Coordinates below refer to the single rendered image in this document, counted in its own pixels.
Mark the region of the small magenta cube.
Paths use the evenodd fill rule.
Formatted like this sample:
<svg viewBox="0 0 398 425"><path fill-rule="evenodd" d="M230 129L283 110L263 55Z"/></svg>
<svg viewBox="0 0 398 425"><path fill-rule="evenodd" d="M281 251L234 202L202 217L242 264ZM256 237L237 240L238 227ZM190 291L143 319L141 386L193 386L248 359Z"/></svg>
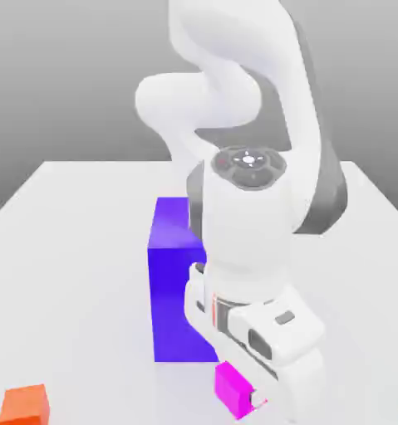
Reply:
<svg viewBox="0 0 398 425"><path fill-rule="evenodd" d="M250 402L254 390L256 388L228 361L215 367L214 392L235 419L242 419L259 409Z"/></svg>

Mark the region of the small orange cube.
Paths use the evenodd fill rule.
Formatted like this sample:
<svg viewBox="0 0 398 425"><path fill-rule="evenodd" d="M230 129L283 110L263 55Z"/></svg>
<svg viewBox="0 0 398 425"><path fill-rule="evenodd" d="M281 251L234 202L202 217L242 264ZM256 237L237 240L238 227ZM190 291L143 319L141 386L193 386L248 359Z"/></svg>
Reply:
<svg viewBox="0 0 398 425"><path fill-rule="evenodd" d="M5 391L0 425L48 425L50 405L44 384Z"/></svg>

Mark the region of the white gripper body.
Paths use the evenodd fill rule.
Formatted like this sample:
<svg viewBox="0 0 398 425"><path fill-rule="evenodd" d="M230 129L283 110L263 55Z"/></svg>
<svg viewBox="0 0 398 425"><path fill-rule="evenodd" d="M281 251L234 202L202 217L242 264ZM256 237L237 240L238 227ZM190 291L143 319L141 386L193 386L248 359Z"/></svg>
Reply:
<svg viewBox="0 0 398 425"><path fill-rule="evenodd" d="M253 393L278 396L287 420L304 423L317 409L325 383L318 348L325 327L294 287L252 304L225 300L205 283L204 264L194 263L184 313L218 360L252 384Z"/></svg>

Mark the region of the large purple box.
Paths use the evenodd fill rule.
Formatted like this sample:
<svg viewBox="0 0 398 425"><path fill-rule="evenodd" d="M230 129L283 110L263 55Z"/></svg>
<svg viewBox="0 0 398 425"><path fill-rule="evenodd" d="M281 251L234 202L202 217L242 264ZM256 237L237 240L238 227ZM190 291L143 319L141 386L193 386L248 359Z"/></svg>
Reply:
<svg viewBox="0 0 398 425"><path fill-rule="evenodd" d="M186 197L157 198L147 252L155 361L217 361L214 348L184 315L189 267L195 262L206 262L202 242L189 228Z"/></svg>

